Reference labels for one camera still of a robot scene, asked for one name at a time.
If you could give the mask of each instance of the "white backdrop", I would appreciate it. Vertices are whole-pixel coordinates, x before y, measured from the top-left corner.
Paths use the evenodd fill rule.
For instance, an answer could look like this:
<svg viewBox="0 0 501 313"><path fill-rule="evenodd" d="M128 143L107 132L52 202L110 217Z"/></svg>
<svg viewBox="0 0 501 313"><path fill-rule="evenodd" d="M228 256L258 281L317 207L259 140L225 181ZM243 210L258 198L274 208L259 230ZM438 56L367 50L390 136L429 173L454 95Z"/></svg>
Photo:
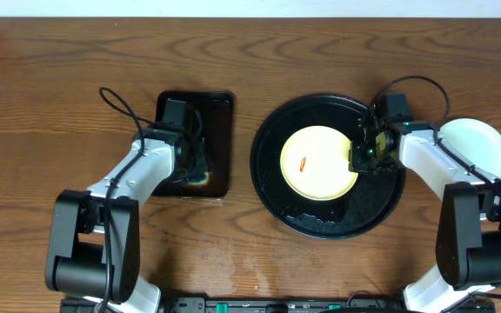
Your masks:
<svg viewBox="0 0 501 313"><path fill-rule="evenodd" d="M501 0L0 0L0 17L501 17Z"/></svg>

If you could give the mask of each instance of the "wood grain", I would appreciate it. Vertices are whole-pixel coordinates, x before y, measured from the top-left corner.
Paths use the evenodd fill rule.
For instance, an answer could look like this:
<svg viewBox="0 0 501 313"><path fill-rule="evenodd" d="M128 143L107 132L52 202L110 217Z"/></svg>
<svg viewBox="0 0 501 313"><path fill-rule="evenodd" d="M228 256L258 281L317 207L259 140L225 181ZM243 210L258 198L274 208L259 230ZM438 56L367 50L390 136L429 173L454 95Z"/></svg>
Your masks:
<svg viewBox="0 0 501 313"><path fill-rule="evenodd" d="M409 173L392 215L366 235L308 238L259 201L249 156L262 121L315 92L368 102L391 79L433 77L451 118L501 133L501 20L0 19L0 311L57 311L43 282L55 197L82 190L127 153L135 128L100 100L120 93L143 117L163 90L237 97L223 201L152 198L141 217L142 273L170 293L348 297L391 294L435 262L440 203ZM403 83L413 114L438 120L442 97Z"/></svg>

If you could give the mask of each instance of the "wooden table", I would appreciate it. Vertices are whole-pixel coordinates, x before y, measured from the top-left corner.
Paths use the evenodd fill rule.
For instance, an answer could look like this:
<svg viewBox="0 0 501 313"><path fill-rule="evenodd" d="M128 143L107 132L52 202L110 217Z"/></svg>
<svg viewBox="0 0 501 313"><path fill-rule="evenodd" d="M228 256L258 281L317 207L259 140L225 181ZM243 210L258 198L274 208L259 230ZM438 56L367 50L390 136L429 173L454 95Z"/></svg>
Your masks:
<svg viewBox="0 0 501 313"><path fill-rule="evenodd" d="M43 282L53 204L124 157L135 128L97 89L152 118L163 90L237 97L230 191L222 201L152 198L141 216L141 272L173 294L348 297L390 294L434 263L440 202L413 173L394 213L351 240L308 238L264 208L249 155L262 121L315 92L368 102L420 74L450 92L451 118L501 133L501 21L419 19L0 19L0 311L57 311ZM444 102L405 91L418 119Z"/></svg>

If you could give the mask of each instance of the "small orange object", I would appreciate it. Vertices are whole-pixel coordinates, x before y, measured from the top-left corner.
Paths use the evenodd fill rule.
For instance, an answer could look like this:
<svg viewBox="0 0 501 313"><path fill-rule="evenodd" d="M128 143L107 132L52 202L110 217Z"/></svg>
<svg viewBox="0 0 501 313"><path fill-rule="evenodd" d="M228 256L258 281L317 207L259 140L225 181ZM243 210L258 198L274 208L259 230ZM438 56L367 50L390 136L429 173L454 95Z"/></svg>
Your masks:
<svg viewBox="0 0 501 313"><path fill-rule="evenodd" d="M301 171L304 169L304 163L306 163L306 156L303 157L303 160L301 160Z"/></svg>

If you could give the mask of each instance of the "cable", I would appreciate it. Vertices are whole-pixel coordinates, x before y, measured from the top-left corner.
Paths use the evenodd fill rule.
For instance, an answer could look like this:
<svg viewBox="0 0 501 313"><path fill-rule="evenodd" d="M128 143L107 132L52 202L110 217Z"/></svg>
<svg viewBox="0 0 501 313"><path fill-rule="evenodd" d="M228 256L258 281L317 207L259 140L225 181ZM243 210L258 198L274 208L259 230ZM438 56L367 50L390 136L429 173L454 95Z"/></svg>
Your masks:
<svg viewBox="0 0 501 313"><path fill-rule="evenodd" d="M374 295L372 295L372 293L368 290L359 290L359 291L355 291L353 292L353 294L349 297L349 299L347 299L347 307L350 308L351 307L351 301L353 301L353 299L355 298L355 296L359 293L365 293L365 294L369 294L371 295L371 298L374 300L374 302L376 302L376 305L378 306L378 308L382 309L382 305L380 305L380 303L378 303L378 300L374 297Z"/></svg>
<svg viewBox="0 0 501 313"><path fill-rule="evenodd" d="M111 103L110 100L105 96L104 91L111 93L119 102L127 109L129 112L125 112L119 109L115 104ZM147 122L147 120L137 117L135 112L130 108L130 106L113 90L100 87L99 90L102 99L113 109L125 114L126 116L132 117L137 125L138 135L140 137L140 149L138 153L133 157L113 178L110 180L110 185L105 193L104 199L104 231L105 231L105 292L104 299L99 304L97 310L98 313L104 313L107 310L108 302L111 298L111 287L113 285L113 265L111 263L111 233L110 233L110 200L113 191L117 187L117 184L121 180L123 174L134 164L143 154L144 154L144 134L143 128L140 126L139 121Z"/></svg>
<svg viewBox="0 0 501 313"><path fill-rule="evenodd" d="M440 128L442 127L442 125L444 125L444 122L445 122L445 119L448 117L448 114L450 113L450 108L451 108L451 101L450 101L450 98L448 97L448 93L445 91L444 87L442 87L442 85L440 85L439 83L437 83L435 80L429 78L429 77L423 77L423 76L419 76L419 75L414 75L414 76L407 76L407 77L401 77L401 78L398 78L388 84L386 84L373 98L372 98L372 101L371 101L371 107L372 105L380 98L380 96L382 96L382 94L384 93L384 91L386 91L388 88L390 88L393 84L395 83L399 83L399 82L402 82L404 80L407 80L407 79L420 79L420 80L424 80L426 82L429 82L429 83L432 83L434 86L436 86L441 92L442 92L442 95L444 96L444 99L445 99L445 112L444 112L444 115L442 116L442 119L438 122L438 125L437 127L434 129L434 133L433 133L433 138L434 138L434 142L438 145L438 147L440 149L442 149L448 156L450 156L454 161L456 161L459 165L461 165L462 167L464 167L469 173L471 173L473 176L475 176L476 178L480 179L481 181L484 182L484 184L489 187L492 192L498 196L500 198L500 201L501 201L501 189L498 188L496 186L496 184L494 184L493 182L491 182L488 178L486 178L484 175L480 174L479 172L477 172L475 170L475 167L474 166L470 166L469 164L467 164L466 162L464 162L461 158L459 158L458 156L454 155L449 149L447 149L444 144L442 143L442 138L438 138L438 132L440 131ZM370 107L369 109L364 113L363 115L363 118L361 119L361 123L360 125L363 125L364 124L364 120L365 118L368 116L368 113L371 111ZM449 312L450 309L454 310L458 307L460 307L461 305L467 303L468 301L470 301L471 299L474 299L475 296L485 296L485 297L488 297L488 298L493 298L493 299L501 299L501 295L499 294L492 294L492 293L487 293L487 292L479 292L479 291L474 291L470 294L468 294L462 301L458 303L456 303L456 305L454 305L452 308L449 308L447 309L446 311Z"/></svg>

